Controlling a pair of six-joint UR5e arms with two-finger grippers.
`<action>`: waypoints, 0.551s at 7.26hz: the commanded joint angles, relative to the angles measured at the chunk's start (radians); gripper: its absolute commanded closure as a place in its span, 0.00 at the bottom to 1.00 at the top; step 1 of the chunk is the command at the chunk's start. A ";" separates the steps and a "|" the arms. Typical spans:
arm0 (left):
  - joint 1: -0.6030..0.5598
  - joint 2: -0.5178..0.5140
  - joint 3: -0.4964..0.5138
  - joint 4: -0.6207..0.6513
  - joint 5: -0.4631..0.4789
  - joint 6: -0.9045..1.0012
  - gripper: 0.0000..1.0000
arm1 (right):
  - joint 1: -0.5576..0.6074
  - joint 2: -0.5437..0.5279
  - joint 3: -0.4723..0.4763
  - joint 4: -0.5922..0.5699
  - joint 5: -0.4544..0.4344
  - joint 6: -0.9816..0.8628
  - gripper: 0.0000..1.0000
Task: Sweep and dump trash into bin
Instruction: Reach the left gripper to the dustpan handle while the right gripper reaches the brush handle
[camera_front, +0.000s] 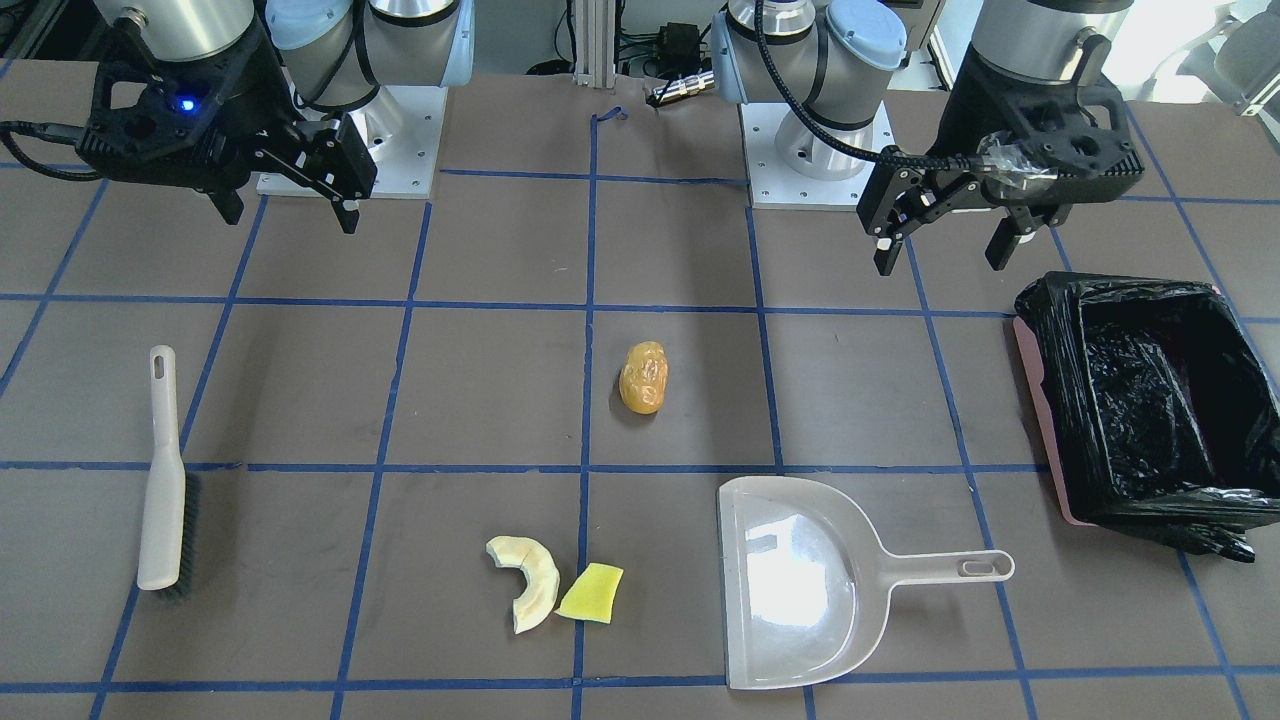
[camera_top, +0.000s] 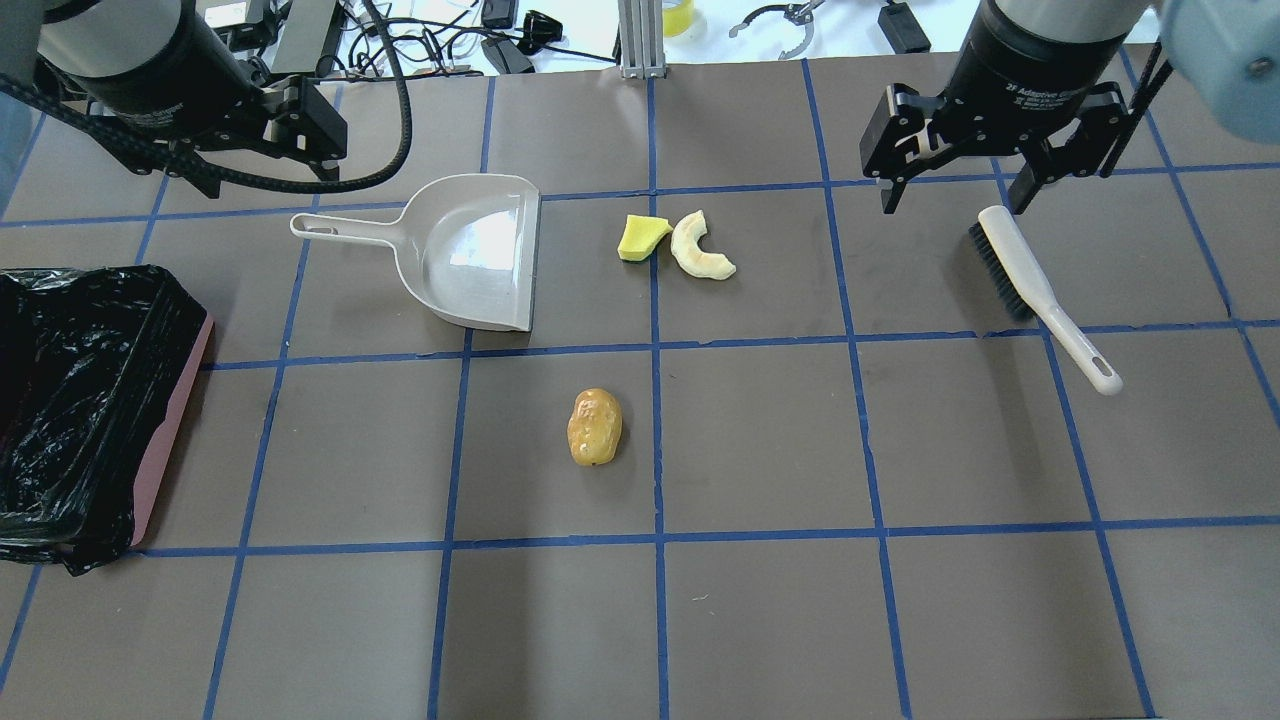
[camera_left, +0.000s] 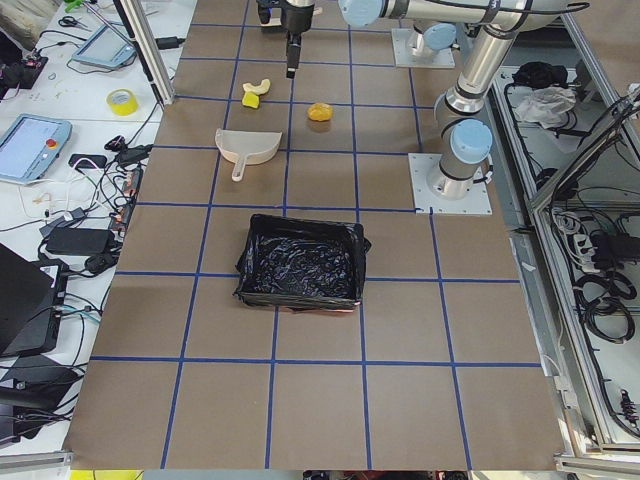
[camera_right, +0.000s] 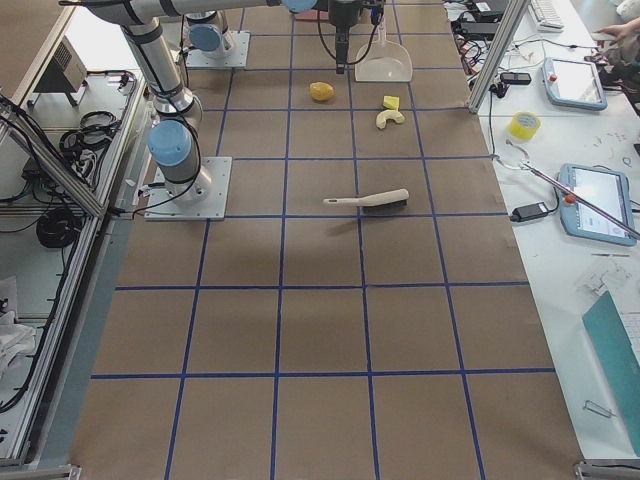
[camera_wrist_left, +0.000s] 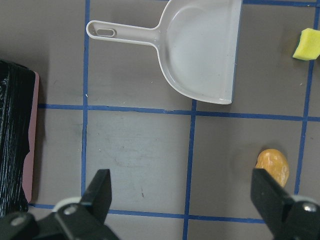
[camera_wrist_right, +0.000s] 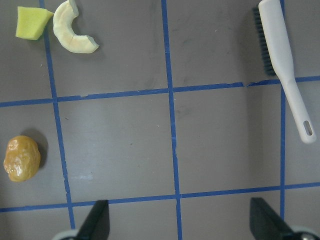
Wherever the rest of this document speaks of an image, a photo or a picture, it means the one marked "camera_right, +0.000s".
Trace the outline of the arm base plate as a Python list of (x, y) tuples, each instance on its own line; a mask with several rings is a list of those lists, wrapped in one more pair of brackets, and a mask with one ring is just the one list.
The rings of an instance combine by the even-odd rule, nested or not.
[(193, 185), (167, 183), (160, 168), (154, 181), (162, 183), (150, 192), (150, 208), (143, 211), (148, 221), (221, 221), (225, 218), (232, 170), (231, 157), (203, 157)]
[(193, 27), (188, 38), (191, 42), (186, 65), (189, 69), (245, 68), (251, 34), (249, 31), (221, 32), (214, 26)]

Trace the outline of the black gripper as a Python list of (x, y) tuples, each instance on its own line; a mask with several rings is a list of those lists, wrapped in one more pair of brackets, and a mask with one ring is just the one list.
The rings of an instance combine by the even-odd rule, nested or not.
[(350, 29), (359, 21), (360, 2), (329, 0), (329, 23), (335, 29), (335, 71), (343, 74), (348, 64), (348, 40)]

